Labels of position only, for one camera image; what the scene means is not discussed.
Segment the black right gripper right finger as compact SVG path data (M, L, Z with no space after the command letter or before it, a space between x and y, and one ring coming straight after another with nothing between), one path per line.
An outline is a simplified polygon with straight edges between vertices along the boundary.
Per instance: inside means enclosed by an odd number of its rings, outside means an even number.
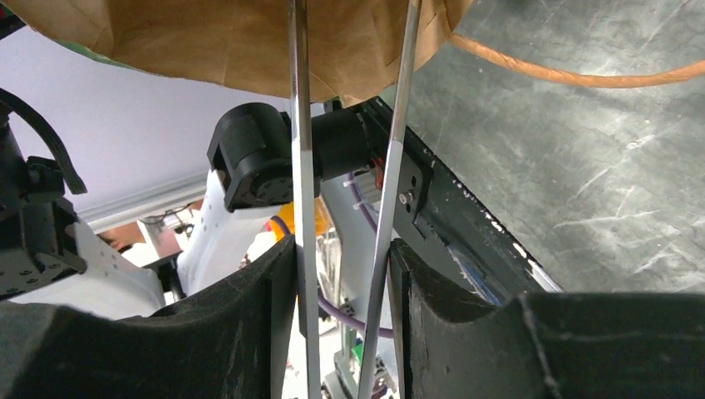
M491 305L392 242L405 398L701 398L704 298L522 293Z

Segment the silver metal tongs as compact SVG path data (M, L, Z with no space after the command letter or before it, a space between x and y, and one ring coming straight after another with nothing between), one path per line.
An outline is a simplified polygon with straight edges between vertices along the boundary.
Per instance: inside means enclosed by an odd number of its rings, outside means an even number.
M367 313L364 325L362 365L357 382L357 397L369 398L374 388L377 345L385 299L388 251L392 242L393 220L397 202L397 187L401 174L404 140L407 129L407 108L411 78L416 60L418 29L422 4L410 1L402 39L402 52L397 77L395 108L391 134L387 144L387 159L382 182L381 210L377 229L371 231L364 220L353 217L354 192L344 189L341 178L324 183L324 198L333 212L333 219L343 236L361 233L374 243L363 257L373 262L362 277L355 278L353 293L362 293L361 284L368 284ZM292 157L295 243L298 265L299 326L303 330L306 354L307 393L320 396L321 367L318 333L317 266L315 264L314 198L313 198L313 131L310 115L310 73L308 50L308 17L305 1L288 2L288 53L292 106Z

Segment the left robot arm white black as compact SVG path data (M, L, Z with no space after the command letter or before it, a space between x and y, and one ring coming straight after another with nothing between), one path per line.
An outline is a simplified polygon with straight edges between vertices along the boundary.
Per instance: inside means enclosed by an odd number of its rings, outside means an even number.
M1 94L1 298L103 318L149 315L235 272L259 231L293 205L292 121L260 102L227 111L207 150L203 209L178 199L95 232L66 198L86 186L48 122Z

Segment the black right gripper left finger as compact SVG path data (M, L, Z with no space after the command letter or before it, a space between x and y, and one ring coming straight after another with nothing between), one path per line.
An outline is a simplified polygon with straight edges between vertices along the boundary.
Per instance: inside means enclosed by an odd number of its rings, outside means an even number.
M1 306L4 398L279 398L296 298L286 237L249 266L153 315L117 321Z

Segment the green paper bag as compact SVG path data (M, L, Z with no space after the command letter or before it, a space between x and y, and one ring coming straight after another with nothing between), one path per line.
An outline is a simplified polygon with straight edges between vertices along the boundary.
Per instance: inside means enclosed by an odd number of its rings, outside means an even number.
M285 1L8 1L30 28L99 62L267 96L291 90ZM645 76L594 76L536 65L456 33L470 3L420 2L415 64L446 43L540 80L637 88L702 76L703 62ZM346 106L393 84L401 60L405 1L308 2L310 96Z

